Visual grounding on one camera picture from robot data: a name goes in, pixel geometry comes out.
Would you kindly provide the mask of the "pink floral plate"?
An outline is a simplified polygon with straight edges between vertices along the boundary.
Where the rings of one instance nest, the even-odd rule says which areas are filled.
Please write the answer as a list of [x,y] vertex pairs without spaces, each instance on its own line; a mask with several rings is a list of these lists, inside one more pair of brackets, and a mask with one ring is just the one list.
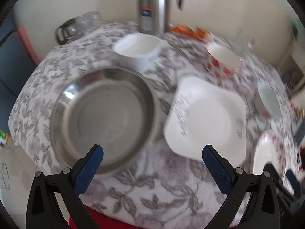
[[283,139],[272,130],[265,131],[254,148],[250,173],[261,175],[266,164],[272,163],[281,180],[285,175],[285,149]]

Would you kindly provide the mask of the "pale blue round bowl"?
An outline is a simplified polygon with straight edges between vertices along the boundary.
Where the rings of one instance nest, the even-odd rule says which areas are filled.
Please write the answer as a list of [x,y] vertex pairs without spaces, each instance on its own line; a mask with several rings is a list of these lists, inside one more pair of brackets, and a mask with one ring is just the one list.
[[257,83],[254,94],[254,105],[257,112],[263,118],[278,118],[281,115],[280,104],[275,91],[266,82]]

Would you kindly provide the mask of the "white square plate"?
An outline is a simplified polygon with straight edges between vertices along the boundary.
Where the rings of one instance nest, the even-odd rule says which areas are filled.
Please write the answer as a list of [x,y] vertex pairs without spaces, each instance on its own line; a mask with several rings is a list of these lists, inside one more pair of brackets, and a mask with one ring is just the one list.
[[212,145],[232,166],[240,166],[246,158],[246,105],[237,93],[183,76],[163,133],[175,154],[201,161],[203,147]]

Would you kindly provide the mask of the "strawberry pattern bowl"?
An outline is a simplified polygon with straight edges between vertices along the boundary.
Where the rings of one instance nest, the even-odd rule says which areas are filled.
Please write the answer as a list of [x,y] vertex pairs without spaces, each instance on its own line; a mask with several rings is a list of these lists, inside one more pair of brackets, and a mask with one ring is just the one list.
[[229,79],[242,69],[240,57],[219,43],[206,44],[207,61],[205,68],[217,79]]

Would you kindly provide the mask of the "large stainless steel basin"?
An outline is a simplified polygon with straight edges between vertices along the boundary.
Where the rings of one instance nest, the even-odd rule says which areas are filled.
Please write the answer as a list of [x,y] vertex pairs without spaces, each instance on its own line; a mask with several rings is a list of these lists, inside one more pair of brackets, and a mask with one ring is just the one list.
[[155,142],[160,104],[148,78],[105,67],[71,81],[55,102],[50,140],[61,163],[73,166],[95,144],[104,157],[97,174],[110,176],[136,161]]

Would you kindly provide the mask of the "white square bowl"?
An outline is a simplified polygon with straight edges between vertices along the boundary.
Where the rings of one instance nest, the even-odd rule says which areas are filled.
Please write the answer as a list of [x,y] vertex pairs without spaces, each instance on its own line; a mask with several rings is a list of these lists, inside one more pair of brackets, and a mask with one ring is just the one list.
[[161,48],[160,38],[142,33],[126,35],[112,46],[120,66],[140,73],[144,73],[153,65]]

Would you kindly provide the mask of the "floral fleece tablecloth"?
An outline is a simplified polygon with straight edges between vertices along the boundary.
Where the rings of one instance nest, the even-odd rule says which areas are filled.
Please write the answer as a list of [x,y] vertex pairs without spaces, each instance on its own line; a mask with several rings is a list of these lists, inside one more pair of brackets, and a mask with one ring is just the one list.
[[283,139],[283,166],[298,171],[293,111],[275,69],[249,52],[228,79],[206,69],[207,44],[166,33],[144,73],[113,47],[137,31],[105,24],[55,47],[30,76],[9,117],[14,142],[45,175],[73,166],[95,144],[100,164],[81,201],[143,228],[204,228],[226,199],[202,161],[212,145],[246,172],[259,138]]

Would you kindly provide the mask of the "clear glass mug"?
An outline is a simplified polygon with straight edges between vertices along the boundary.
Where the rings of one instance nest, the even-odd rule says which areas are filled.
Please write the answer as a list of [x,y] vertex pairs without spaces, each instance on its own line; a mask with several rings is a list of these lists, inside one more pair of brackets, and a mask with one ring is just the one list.
[[236,53],[239,56],[244,56],[248,54],[250,51],[253,50],[253,45],[254,45],[253,42],[254,42],[253,37],[244,34],[239,34],[234,42]]

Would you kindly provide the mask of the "orange snack packet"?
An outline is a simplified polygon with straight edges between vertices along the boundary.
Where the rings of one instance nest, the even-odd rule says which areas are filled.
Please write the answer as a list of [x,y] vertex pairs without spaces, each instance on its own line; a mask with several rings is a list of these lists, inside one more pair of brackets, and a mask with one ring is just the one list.
[[191,27],[185,24],[176,24],[170,27],[170,31],[175,34],[185,35],[194,38],[194,31]]
[[201,27],[196,27],[196,30],[194,31],[194,36],[196,39],[201,41],[211,41],[213,39],[210,31]]

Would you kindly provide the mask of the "upturned small glass cup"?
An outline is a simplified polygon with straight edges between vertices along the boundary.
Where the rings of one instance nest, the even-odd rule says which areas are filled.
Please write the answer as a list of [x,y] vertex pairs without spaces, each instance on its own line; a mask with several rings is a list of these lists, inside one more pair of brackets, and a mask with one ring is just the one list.
[[83,32],[89,34],[99,28],[103,21],[98,11],[89,11],[80,16],[80,24],[82,25]]

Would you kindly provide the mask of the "stainless steel thermos jug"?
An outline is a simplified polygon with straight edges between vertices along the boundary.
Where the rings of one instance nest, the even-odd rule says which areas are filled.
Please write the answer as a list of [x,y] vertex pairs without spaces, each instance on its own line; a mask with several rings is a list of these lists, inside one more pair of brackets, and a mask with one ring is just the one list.
[[162,36],[169,31],[170,0],[138,0],[139,32]]

